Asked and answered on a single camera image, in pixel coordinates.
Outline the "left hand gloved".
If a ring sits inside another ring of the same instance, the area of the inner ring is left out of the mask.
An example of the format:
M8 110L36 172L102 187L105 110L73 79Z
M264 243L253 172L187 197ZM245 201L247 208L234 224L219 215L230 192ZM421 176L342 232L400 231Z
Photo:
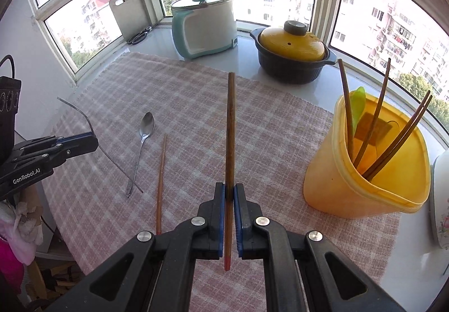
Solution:
M17 261L25 266L34 261L36 248L43 243L42 215L36 186L22 190L16 206L1 201L1 238L8 243Z

